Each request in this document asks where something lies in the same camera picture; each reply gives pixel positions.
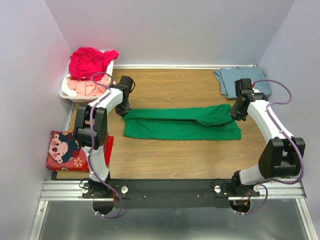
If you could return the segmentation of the green t-shirt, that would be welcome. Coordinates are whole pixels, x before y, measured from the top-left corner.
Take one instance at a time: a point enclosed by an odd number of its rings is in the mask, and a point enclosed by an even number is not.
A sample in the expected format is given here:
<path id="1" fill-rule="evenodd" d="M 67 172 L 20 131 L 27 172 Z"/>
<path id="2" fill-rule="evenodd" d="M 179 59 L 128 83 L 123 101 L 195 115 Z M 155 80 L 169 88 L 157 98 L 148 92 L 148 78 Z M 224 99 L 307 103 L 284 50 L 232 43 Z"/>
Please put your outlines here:
<path id="1" fill-rule="evenodd" d="M 230 116 L 230 104 L 191 108 L 137 108 L 124 120 L 128 138 L 171 141 L 232 141 L 242 131 Z"/>

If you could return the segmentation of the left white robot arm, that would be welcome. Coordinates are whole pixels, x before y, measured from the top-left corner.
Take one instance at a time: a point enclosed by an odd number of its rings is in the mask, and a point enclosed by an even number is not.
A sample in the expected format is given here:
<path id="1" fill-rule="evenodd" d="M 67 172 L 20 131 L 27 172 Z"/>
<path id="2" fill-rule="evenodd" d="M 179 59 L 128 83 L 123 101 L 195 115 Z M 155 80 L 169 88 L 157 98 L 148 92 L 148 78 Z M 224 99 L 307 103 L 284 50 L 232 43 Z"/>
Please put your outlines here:
<path id="1" fill-rule="evenodd" d="M 105 92 L 96 100 L 77 107 L 73 136 L 83 149 L 87 157 L 89 177 L 87 185 L 82 187 L 84 195 L 107 197 L 114 192 L 108 183 L 110 171 L 105 160 L 105 143 L 108 138 L 108 114 L 115 110 L 116 114 L 124 117 L 131 111 L 129 95 L 136 83 L 129 76 L 122 76 L 120 82 L 109 85 L 95 81 L 96 75 L 106 75 L 106 72 L 97 72 L 90 78 L 94 84 L 105 88 Z"/>

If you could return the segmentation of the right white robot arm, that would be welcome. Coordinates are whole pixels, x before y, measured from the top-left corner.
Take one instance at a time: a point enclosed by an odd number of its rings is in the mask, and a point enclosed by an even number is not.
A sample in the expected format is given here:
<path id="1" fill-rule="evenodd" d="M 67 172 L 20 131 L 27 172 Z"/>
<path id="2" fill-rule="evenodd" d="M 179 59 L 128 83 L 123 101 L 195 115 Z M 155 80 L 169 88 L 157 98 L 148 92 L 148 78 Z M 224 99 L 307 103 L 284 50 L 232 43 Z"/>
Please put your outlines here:
<path id="1" fill-rule="evenodd" d="M 230 183 L 230 191 L 241 196 L 248 189 L 267 182 L 294 185 L 301 182 L 304 173 L 306 142 L 288 131 L 272 110 L 273 103 L 255 89 L 249 78 L 234 83 L 236 102 L 229 114 L 236 121 L 251 116 L 262 133 L 266 146 L 258 163 L 250 168 L 236 171 Z"/>

